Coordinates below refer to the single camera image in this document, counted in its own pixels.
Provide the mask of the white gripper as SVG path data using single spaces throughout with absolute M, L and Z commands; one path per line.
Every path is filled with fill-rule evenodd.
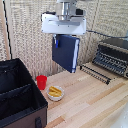
M 86 19 L 72 17 L 69 21 L 60 21 L 56 15 L 43 14 L 41 30 L 43 33 L 55 34 L 55 46 L 58 48 L 59 40 L 56 34 L 83 35 L 86 32 Z

